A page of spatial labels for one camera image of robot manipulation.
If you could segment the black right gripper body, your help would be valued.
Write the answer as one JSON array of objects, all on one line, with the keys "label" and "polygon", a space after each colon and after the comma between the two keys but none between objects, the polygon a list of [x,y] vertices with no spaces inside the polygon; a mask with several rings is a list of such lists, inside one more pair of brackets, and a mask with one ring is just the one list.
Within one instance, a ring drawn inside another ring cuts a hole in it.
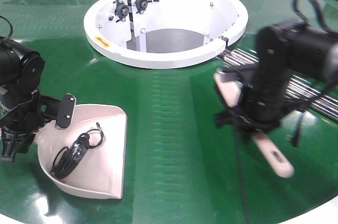
[{"label": "black right gripper body", "polygon": [[306,111],[307,99],[285,96],[293,73],[288,67],[269,66],[263,71],[256,63],[218,68],[214,74],[215,91],[225,109],[215,114],[216,126],[230,124],[246,131],[269,132],[292,111]]}]

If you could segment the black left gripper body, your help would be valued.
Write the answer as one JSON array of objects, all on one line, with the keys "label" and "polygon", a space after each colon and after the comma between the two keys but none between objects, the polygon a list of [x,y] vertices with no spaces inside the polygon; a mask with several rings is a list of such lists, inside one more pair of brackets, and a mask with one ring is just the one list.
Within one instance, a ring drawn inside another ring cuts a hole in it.
[{"label": "black left gripper body", "polygon": [[1,95],[1,161],[14,162],[18,153],[26,154],[36,132],[57,118],[60,103],[38,89],[28,95],[10,91]]}]

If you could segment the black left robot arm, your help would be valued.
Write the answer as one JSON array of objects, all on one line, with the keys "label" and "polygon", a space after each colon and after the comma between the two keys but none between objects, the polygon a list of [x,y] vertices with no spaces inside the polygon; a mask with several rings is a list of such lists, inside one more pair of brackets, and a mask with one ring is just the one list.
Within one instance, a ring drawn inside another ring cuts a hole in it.
[{"label": "black left robot arm", "polygon": [[18,153],[27,153],[36,133],[45,124],[70,126],[75,96],[61,100],[39,90],[45,60],[37,51],[12,39],[13,27],[1,37],[1,161],[13,163]]}]

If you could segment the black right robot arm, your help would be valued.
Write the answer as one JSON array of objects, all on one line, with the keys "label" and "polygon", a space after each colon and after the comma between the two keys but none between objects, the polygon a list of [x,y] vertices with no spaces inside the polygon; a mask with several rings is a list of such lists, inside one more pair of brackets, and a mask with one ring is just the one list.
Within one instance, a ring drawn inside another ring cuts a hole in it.
[{"label": "black right robot arm", "polygon": [[218,70],[221,84],[238,81],[242,89],[237,104],[226,104],[226,109],[216,114],[217,126],[231,124],[267,132],[278,127],[293,110],[307,110],[314,98],[296,100],[285,96],[296,73],[325,83],[321,96],[337,86],[337,31],[326,24],[317,0],[308,1],[319,28],[310,26],[298,1],[292,1],[294,20],[267,26],[257,33],[258,62]]}]

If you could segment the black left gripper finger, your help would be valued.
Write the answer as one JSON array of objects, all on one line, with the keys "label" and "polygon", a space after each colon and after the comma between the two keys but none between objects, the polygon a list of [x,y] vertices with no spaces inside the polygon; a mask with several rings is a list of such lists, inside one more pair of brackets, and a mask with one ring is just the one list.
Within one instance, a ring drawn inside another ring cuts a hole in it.
[{"label": "black left gripper finger", "polygon": [[72,94],[65,94],[60,101],[57,118],[55,122],[56,128],[67,128],[72,122],[74,108],[76,105],[76,97]]}]

